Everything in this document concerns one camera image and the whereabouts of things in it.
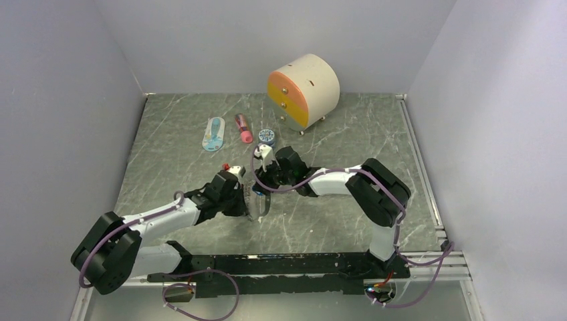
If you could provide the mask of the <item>blue plastic key tag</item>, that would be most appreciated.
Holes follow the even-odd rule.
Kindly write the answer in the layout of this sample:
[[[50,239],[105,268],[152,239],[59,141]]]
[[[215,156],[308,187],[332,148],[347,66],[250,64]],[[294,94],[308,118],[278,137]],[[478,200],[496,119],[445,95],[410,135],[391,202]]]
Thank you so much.
[[[260,189],[258,189],[256,186],[252,186],[252,191],[253,191],[256,195],[263,196],[263,192],[262,192]]]

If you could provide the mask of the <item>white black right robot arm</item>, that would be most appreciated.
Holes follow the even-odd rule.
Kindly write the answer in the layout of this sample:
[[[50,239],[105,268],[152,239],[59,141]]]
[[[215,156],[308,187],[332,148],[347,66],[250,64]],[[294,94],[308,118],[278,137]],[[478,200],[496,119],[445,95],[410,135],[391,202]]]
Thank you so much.
[[[337,169],[309,167],[292,147],[274,151],[266,144],[253,149],[253,159],[261,164],[253,172],[257,194],[294,191],[303,197],[351,196],[372,223],[369,272],[383,278],[392,271],[411,190],[380,161],[368,158],[361,165]]]

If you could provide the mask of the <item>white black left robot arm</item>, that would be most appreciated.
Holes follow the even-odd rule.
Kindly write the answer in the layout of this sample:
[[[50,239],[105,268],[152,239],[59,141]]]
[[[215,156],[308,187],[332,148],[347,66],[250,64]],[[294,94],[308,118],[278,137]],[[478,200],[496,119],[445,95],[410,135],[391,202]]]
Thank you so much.
[[[150,242],[218,213],[248,215],[244,174],[244,167],[229,167],[200,189],[176,191],[173,202],[162,207],[124,217],[113,211],[101,215],[71,257],[80,273],[80,287],[95,288],[105,295],[136,276],[166,274],[175,281],[185,280],[191,272],[192,254],[176,241],[159,246]]]

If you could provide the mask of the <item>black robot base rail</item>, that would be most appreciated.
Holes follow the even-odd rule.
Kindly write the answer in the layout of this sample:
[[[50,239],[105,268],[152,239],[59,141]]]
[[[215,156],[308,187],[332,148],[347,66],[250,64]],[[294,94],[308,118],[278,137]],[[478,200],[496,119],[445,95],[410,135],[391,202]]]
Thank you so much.
[[[235,293],[281,294],[340,292],[362,294],[372,284],[410,278],[410,270],[397,255],[382,262],[369,251],[331,253],[278,253],[257,255],[182,254],[173,272],[147,274],[153,283],[193,282],[197,298]]]

